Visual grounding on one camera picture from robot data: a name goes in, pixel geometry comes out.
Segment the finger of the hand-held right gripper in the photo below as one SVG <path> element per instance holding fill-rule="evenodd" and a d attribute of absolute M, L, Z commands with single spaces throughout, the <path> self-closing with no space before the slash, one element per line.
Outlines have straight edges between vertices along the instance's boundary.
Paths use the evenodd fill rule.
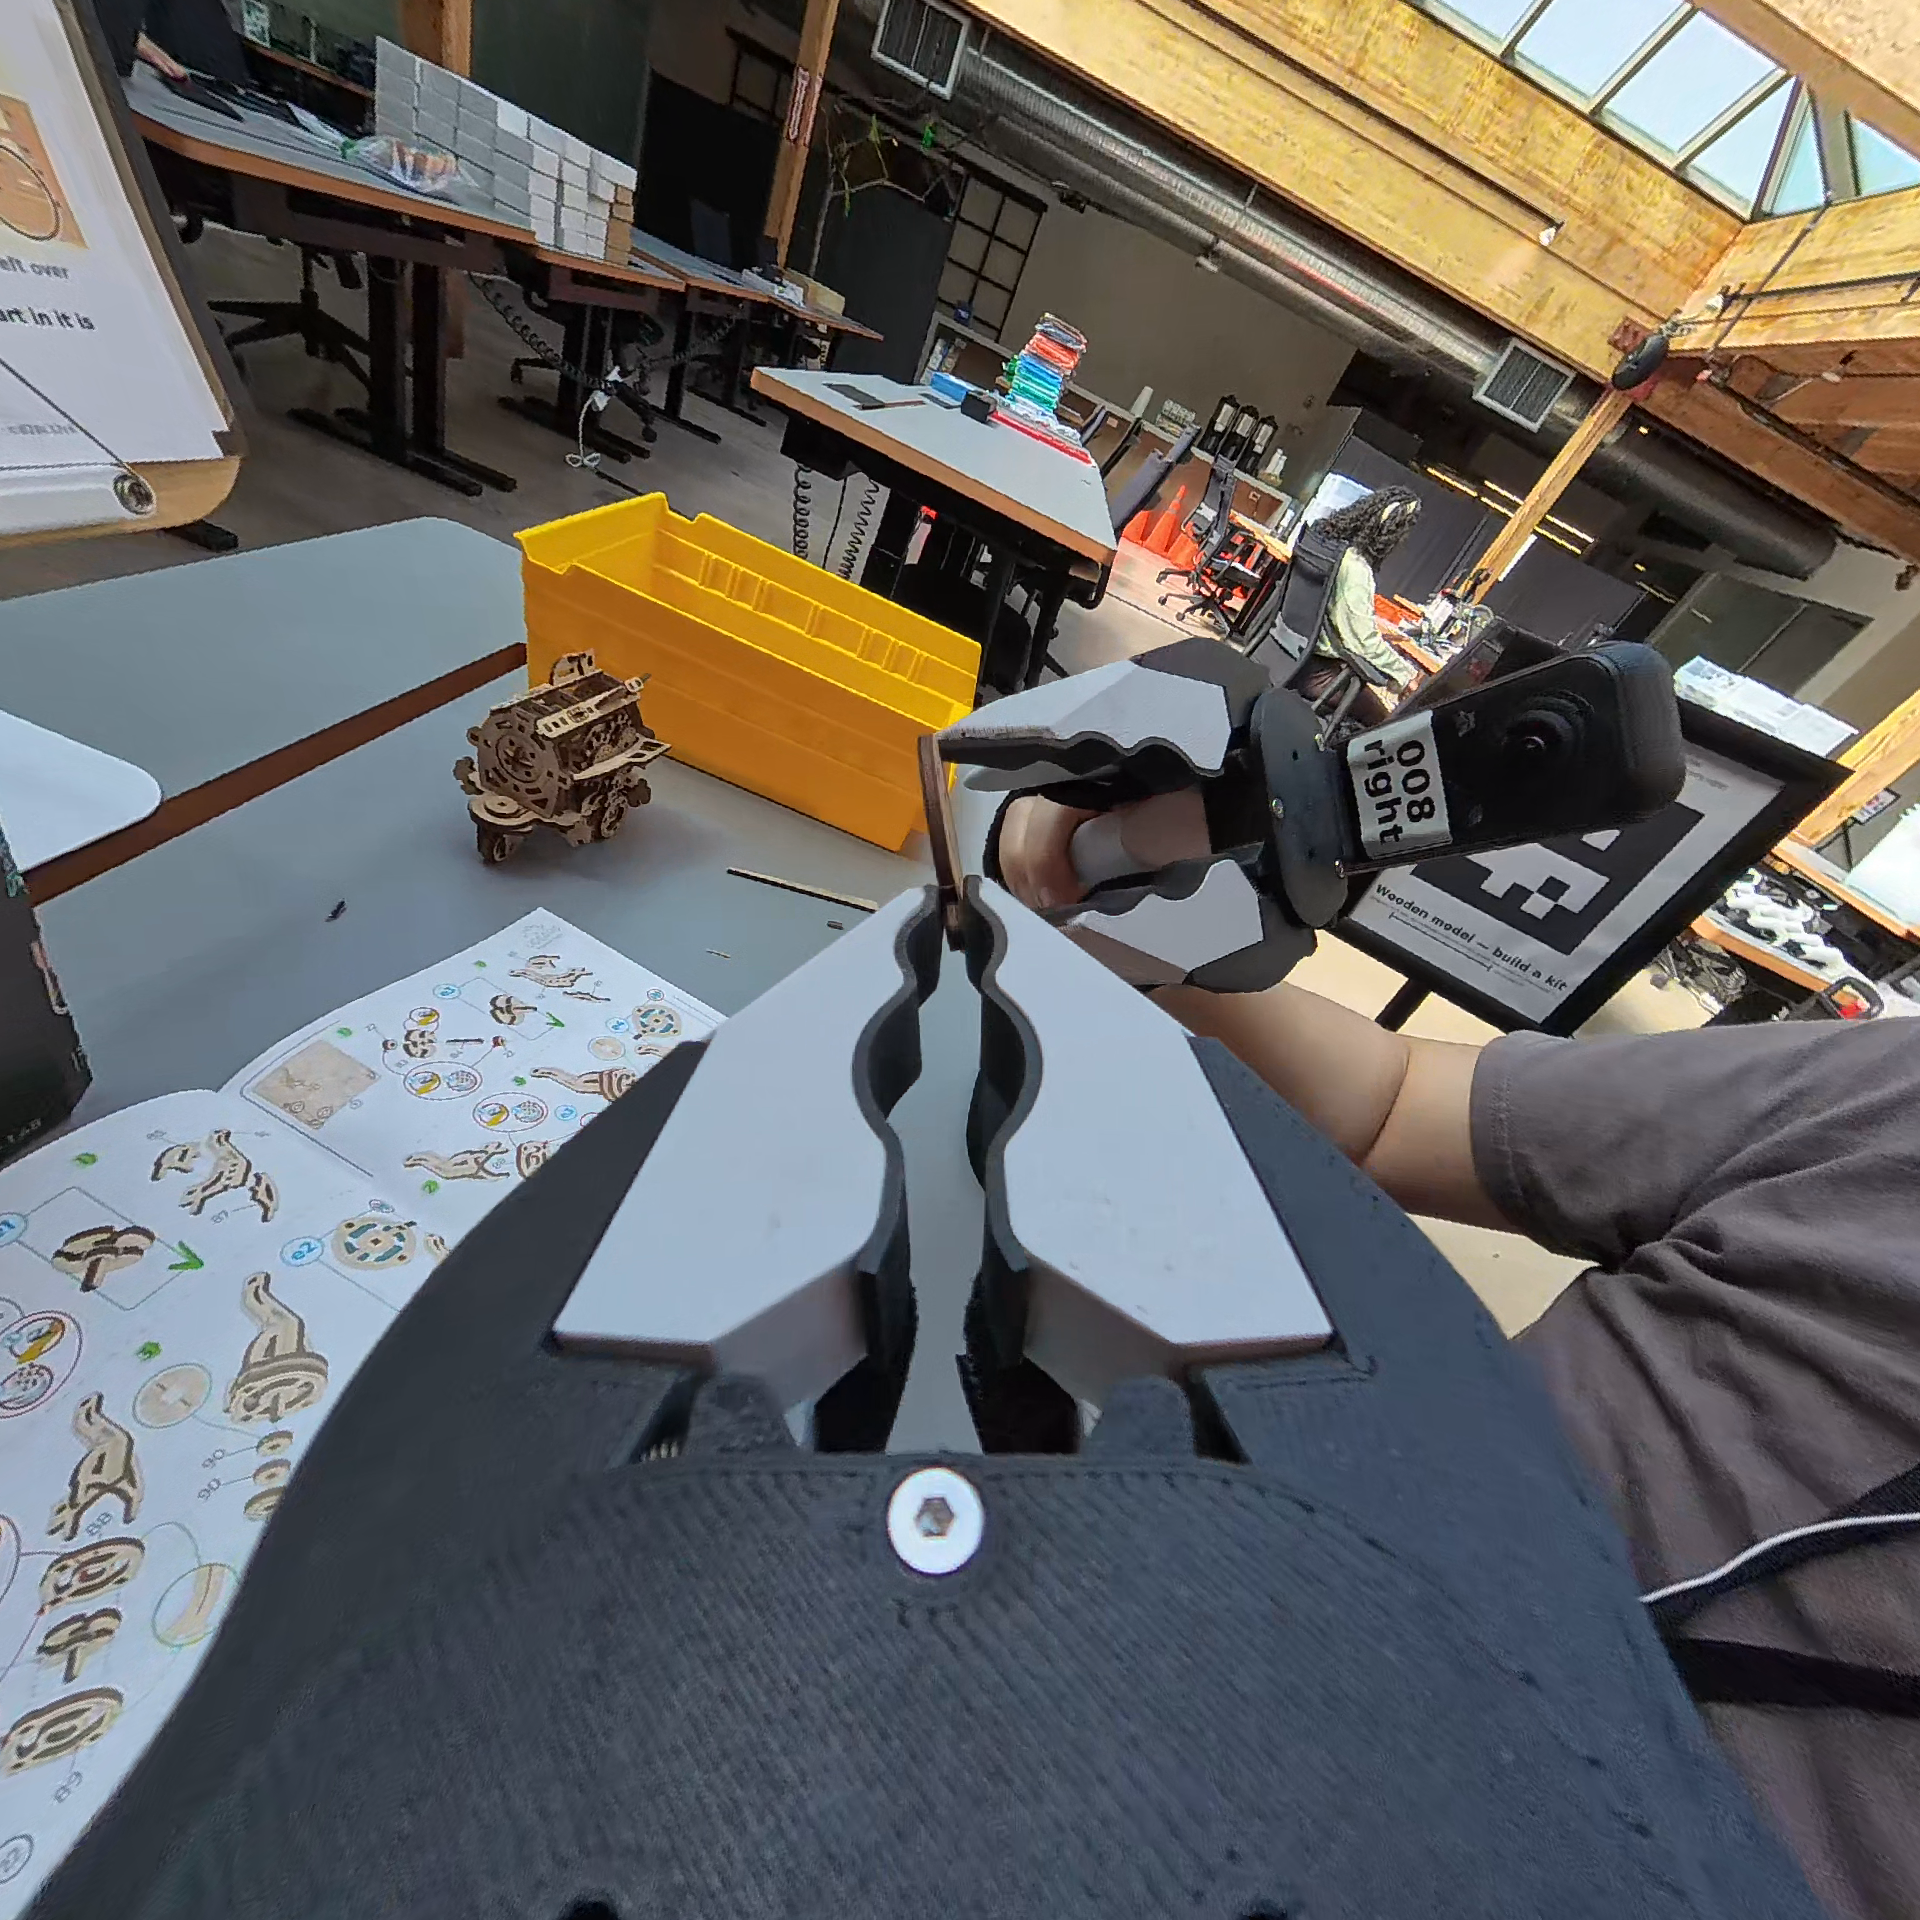
<path fill-rule="evenodd" d="M 1276 981 L 1281 916 L 1231 856 L 1121 876 L 1041 920 L 1121 981 Z"/>
<path fill-rule="evenodd" d="M 932 739 L 975 792 L 1109 787 L 1221 774 L 1234 739 L 1231 692 L 1152 667 L 1101 667 L 1006 695 Z"/>

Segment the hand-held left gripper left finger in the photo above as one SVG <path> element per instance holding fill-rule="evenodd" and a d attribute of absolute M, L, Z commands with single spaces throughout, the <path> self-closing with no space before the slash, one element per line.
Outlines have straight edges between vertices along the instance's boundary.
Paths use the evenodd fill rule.
<path fill-rule="evenodd" d="M 888 1447 L 918 1332 L 894 1111 L 942 954 L 939 890 L 906 890 L 696 1049 L 561 1349 L 759 1380 L 820 1451 Z"/>

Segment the round perforated wooden disc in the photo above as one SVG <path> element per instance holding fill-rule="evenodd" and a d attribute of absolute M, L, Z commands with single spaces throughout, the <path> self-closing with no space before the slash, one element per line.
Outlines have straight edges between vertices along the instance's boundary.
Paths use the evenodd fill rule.
<path fill-rule="evenodd" d="M 918 741 L 918 777 L 942 934 L 951 951 L 963 952 L 966 948 L 965 868 L 951 810 L 948 763 L 934 732 Z"/>

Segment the person's right forearm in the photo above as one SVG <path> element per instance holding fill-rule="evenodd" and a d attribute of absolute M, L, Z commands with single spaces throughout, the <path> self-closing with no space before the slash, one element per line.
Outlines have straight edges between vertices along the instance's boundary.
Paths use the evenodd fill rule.
<path fill-rule="evenodd" d="M 1193 1037 L 1223 1045 L 1405 1213 L 1500 1231 L 1476 1169 L 1481 1047 L 1407 1037 L 1294 985 L 1150 998 Z"/>

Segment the small wooden vehicle model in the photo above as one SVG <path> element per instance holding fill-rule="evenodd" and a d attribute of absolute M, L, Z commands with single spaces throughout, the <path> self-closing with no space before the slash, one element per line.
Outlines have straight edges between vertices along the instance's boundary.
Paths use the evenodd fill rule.
<path fill-rule="evenodd" d="M 593 650 L 565 655 L 545 685 L 469 730 L 473 750 L 453 764 L 453 779 L 482 862 L 512 861 L 538 828 L 573 848 L 604 845 L 649 807 L 651 769 L 669 754 L 643 712 L 651 680 L 603 670 Z"/>

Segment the dark teal model kit box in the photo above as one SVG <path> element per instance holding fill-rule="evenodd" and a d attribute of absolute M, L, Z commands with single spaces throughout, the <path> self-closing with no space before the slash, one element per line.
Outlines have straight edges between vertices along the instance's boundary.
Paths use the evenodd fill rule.
<path fill-rule="evenodd" d="M 3 1163 L 56 1135 L 91 1083 L 26 876 L 3 839 Z"/>

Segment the person's right hand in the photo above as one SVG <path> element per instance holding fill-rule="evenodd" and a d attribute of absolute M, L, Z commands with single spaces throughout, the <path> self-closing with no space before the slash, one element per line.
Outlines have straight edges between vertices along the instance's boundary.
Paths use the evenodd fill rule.
<path fill-rule="evenodd" d="M 1089 886 L 1072 845 L 1079 828 L 1094 819 L 1093 810 L 1036 795 L 1010 799 L 997 821 L 998 885 L 1036 915 L 1084 900 Z"/>

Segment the framed right marker sign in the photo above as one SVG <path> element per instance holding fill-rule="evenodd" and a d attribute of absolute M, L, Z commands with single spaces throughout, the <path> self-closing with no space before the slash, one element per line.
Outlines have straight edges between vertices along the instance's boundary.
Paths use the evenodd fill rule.
<path fill-rule="evenodd" d="M 1679 717 L 1689 773 L 1660 812 L 1390 870 L 1336 937 L 1502 1035 L 1572 1037 L 1849 774 L 1693 700 Z"/>

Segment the grey standing desk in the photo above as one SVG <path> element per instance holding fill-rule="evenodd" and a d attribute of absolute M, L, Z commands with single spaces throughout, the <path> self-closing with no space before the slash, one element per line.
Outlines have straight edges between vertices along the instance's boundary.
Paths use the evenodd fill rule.
<path fill-rule="evenodd" d="M 1099 467 L 879 374 L 761 366 L 750 387 L 797 468 L 877 487 L 857 583 L 976 640 L 984 698 L 1038 685 L 1060 613 L 1093 610 L 1117 562 Z"/>

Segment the stack of colourful packets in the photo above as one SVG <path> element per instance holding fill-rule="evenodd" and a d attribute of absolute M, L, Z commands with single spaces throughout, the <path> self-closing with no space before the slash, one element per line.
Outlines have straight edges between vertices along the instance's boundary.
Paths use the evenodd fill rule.
<path fill-rule="evenodd" d="M 1069 449 L 1084 446 L 1084 430 L 1062 414 L 1089 336 L 1069 321 L 1045 313 L 1021 353 L 1005 364 L 998 410 L 1022 430 Z"/>

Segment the yellow plastic bin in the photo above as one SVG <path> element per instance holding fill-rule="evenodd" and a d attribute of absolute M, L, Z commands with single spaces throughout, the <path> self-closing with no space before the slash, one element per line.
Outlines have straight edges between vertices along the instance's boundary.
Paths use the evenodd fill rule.
<path fill-rule="evenodd" d="M 663 493 L 519 533 L 527 664 L 647 679 L 671 756 L 887 852 L 924 833 L 918 745 L 976 705 L 983 650 Z"/>

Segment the white instruction booklet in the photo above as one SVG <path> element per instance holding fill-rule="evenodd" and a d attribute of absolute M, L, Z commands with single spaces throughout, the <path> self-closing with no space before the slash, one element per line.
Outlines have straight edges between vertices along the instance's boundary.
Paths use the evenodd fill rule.
<path fill-rule="evenodd" d="M 5 1917 L 176 1708 L 396 1315 L 721 1023 L 536 911 L 5 1170 Z"/>

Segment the stack of grey blocks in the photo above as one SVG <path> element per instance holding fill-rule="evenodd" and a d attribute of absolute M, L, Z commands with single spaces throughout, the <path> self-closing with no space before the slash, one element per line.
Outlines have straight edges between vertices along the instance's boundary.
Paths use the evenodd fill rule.
<path fill-rule="evenodd" d="M 374 137 L 417 190 L 525 228 L 552 253 L 612 268 L 633 263 L 631 161 L 389 38 L 374 44 Z"/>

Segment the long wooden desk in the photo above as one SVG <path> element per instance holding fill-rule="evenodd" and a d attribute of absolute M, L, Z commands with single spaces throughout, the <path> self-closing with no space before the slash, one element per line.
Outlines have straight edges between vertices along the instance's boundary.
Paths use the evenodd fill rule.
<path fill-rule="evenodd" d="M 450 299 L 457 277 L 506 280 L 559 309 L 565 347 L 608 347 L 615 314 L 647 316 L 679 307 L 669 353 L 666 420 L 680 412 L 685 360 L 696 319 L 732 329 L 725 406 L 737 409 L 740 372 L 759 316 L 788 329 L 817 326 L 880 344 L 882 332 L 811 301 L 786 301 L 750 275 L 647 245 L 637 263 L 589 260 L 543 245 L 481 208 L 422 197 L 259 111 L 240 117 L 183 99 L 147 64 L 123 82 L 134 124 L 159 166 L 169 208 L 183 218 L 291 245 L 315 257 L 356 257 L 365 267 L 367 324 L 342 326 L 327 309 L 315 272 L 301 272 L 297 301 L 222 301 L 222 314 L 252 321 L 227 338 L 233 353 L 301 338 L 307 353 L 359 378 L 365 397 L 346 406 L 297 406 L 291 419 L 374 461 L 481 498 L 515 493 L 512 475 L 457 455 L 448 435 Z"/>

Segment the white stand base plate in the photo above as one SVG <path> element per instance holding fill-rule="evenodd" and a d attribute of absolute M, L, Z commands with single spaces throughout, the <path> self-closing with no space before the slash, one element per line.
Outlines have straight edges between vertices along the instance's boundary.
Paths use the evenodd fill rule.
<path fill-rule="evenodd" d="M 165 800 L 144 769 L 3 715 L 3 828 L 29 875 L 150 819 Z"/>

